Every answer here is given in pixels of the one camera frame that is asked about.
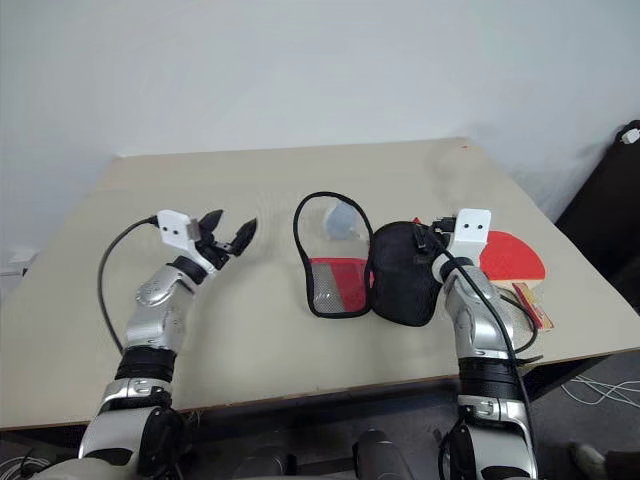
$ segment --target grey floor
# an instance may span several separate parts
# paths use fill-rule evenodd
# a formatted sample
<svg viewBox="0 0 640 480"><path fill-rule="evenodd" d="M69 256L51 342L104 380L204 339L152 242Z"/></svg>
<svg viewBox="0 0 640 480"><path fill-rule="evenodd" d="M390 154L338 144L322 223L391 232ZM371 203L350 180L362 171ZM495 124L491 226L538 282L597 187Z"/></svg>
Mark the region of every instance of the grey floor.
<svg viewBox="0 0 640 480"><path fill-rule="evenodd" d="M620 354L585 373L605 383L640 380L640 352ZM569 385L584 398L581 385ZM354 418L313 427L275 429L224 441L198 445L197 459L187 478L230 478L244 455L266 445L280 445L298 457L299 463L320 462L351 454L358 435L368 428L383 430L403 451L416 479L437 479L439 432L446 432L456 418L451 398L442 396L427 406L407 411ZM640 410L606 400L598 406L581 405L556 389L533 404L538 437L541 478L580 479L566 452L570 442L588 442L601 451L640 450ZM352 472L332 475L354 478Z"/></svg>

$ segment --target silver robot arm segment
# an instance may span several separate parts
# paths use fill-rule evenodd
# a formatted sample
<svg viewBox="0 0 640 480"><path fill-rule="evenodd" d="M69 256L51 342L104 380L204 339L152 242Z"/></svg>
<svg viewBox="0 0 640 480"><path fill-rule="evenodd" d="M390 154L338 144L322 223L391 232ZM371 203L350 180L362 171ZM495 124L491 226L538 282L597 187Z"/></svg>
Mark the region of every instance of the silver robot arm segment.
<svg viewBox="0 0 640 480"><path fill-rule="evenodd" d="M36 478L157 478L175 465L182 453L184 425L171 408L171 381L188 309L205 279L215 277L230 256L240 256L257 228L257 221L251 220L231 243L220 243L213 230L221 216L222 210L216 210L198 222L171 210L158 213L163 242L181 255L138 290L122 360L85 431L79 459L55 465Z"/></svg>
<svg viewBox="0 0 640 480"><path fill-rule="evenodd" d="M487 210L461 210L453 231L445 232L448 250L496 310L512 342L513 323L500 305L500 294L476 266L490 220ZM536 478L526 405L496 319L447 257L436 259L433 273L444 282L444 306L454 324L460 367L460 417L448 435L449 478Z"/></svg>

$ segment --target cable on floor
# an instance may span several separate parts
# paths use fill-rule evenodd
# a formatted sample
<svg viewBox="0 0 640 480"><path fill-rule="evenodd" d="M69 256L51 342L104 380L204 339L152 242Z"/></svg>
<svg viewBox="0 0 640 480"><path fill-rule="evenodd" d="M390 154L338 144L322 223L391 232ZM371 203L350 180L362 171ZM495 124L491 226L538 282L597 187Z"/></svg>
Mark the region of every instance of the cable on floor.
<svg viewBox="0 0 640 480"><path fill-rule="evenodd" d="M22 457L14 457L0 463L0 480L19 480L25 478L21 472L29 467L35 471L41 471L50 466L51 463L44 458L30 457L28 454Z"/></svg>
<svg viewBox="0 0 640 480"><path fill-rule="evenodd" d="M573 383L580 383L590 390L596 392L600 395L596 400L585 400L584 398L578 397L575 393L569 391L566 385L562 385L560 388L566 393L569 397L573 398L576 402L582 403L583 405L599 405L605 399L613 400L615 402L624 403L630 405L635 408L640 408L640 403L633 400L629 396L625 395L622 392L632 392L632 393L640 393L640 388L630 388L627 385L640 385L640 380L627 380L625 382L620 382L616 385L611 385L608 383L598 382L592 378L585 377L584 375L578 375L577 377L570 380Z"/></svg>

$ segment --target ping pong paddle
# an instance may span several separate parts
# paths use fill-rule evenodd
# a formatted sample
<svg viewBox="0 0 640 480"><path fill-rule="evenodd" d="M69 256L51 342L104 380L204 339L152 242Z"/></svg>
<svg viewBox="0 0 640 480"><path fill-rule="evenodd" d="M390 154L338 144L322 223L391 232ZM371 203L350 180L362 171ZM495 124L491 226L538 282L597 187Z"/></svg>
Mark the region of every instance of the ping pong paddle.
<svg viewBox="0 0 640 480"><path fill-rule="evenodd" d="M531 291L545 279L546 271L538 254L510 233L492 230L480 254L480 268L494 285L515 293L541 330L553 328Z"/></svg>

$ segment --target white cable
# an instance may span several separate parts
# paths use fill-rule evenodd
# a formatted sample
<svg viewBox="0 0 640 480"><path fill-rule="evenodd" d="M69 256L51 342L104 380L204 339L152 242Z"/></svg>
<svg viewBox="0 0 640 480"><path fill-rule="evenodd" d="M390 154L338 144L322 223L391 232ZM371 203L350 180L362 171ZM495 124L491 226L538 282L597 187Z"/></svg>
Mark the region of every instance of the white cable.
<svg viewBox="0 0 640 480"><path fill-rule="evenodd" d="M178 480L184 480L184 475L182 475L182 470L180 470L180 466L176 463L173 468L176 471L176 474L178 474Z"/></svg>
<svg viewBox="0 0 640 480"><path fill-rule="evenodd" d="M639 403L633 401L631 398L629 398L628 396L618 391L618 390L623 390L625 392L640 393L640 389L626 387L626 385L640 384L640 380L628 380L626 382L621 382L617 385L610 385L608 383L598 382L596 380L593 380L589 377L585 377L583 375L578 375L576 378L571 379L571 381L576 383L581 383L600 395L600 398L594 401L584 400L572 394L565 385L562 385L561 386L562 390L579 403L582 403L584 405L598 405L605 398L608 398L610 400L631 405L632 407L640 409ZM600 390L598 387L603 387L604 389L607 389L607 390Z"/></svg>
<svg viewBox="0 0 640 480"><path fill-rule="evenodd" d="M41 468L46 468L50 465L49 462L43 458L29 457L25 459L24 457L14 457L0 464L0 469L2 469L11 462L16 462L15 465L6 467L6 470L0 475L0 480L19 480L20 478L22 478L20 476L20 468L23 466L23 459L25 466L36 465Z"/></svg>

